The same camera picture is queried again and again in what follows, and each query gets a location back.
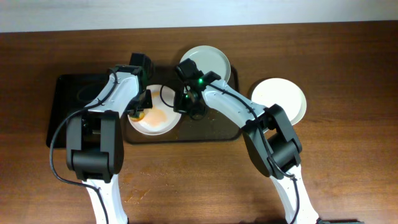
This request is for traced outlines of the green yellow scrub sponge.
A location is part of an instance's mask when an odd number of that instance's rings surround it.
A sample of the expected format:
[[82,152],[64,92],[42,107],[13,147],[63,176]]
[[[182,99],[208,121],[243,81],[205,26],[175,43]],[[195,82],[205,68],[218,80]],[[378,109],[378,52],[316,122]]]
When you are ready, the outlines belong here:
[[133,122],[138,122],[142,120],[145,116],[145,113],[143,111],[138,111],[137,113],[130,114],[129,119]]

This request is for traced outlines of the white plate with sauce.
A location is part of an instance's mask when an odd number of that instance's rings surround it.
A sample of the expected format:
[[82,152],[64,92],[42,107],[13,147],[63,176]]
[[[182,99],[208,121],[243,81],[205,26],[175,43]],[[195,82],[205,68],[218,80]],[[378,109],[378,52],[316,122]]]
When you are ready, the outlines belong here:
[[138,122],[133,122],[129,119],[130,125],[138,132],[148,136],[158,136],[165,134],[173,129],[180,121],[182,115],[174,112],[173,108],[168,107],[161,100],[171,105],[174,101],[175,92],[164,86],[162,89],[162,95],[160,96],[160,89],[162,85],[149,85],[148,90],[152,93],[152,105],[151,109],[145,109],[145,116]]

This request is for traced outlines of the cream white plate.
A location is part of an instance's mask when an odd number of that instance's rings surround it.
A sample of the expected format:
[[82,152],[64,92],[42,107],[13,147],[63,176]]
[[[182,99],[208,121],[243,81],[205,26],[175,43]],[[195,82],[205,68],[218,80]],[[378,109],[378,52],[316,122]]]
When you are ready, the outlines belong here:
[[270,108],[277,104],[285,111],[292,126],[305,116],[307,100],[303,91],[292,81],[283,78],[268,78],[252,91],[251,101]]

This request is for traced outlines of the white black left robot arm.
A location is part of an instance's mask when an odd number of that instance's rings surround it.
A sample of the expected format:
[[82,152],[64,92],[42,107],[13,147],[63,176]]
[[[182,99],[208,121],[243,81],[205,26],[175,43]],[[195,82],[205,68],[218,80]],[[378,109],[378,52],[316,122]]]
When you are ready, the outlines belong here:
[[146,107],[147,74],[137,65],[109,69],[107,84],[67,123],[67,166],[87,189],[97,223],[129,221],[119,191],[124,160],[121,117]]

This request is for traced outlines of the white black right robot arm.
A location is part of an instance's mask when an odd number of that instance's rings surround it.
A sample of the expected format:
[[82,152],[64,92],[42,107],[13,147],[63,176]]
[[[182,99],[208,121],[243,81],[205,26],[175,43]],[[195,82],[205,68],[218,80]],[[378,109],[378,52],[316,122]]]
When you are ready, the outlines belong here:
[[189,113],[203,103],[231,120],[242,130],[256,169],[274,184],[286,222],[322,223],[302,179],[302,144],[282,107],[277,104],[266,107],[249,100],[214,72],[184,72],[178,68],[176,73],[189,89],[176,94],[174,110]]

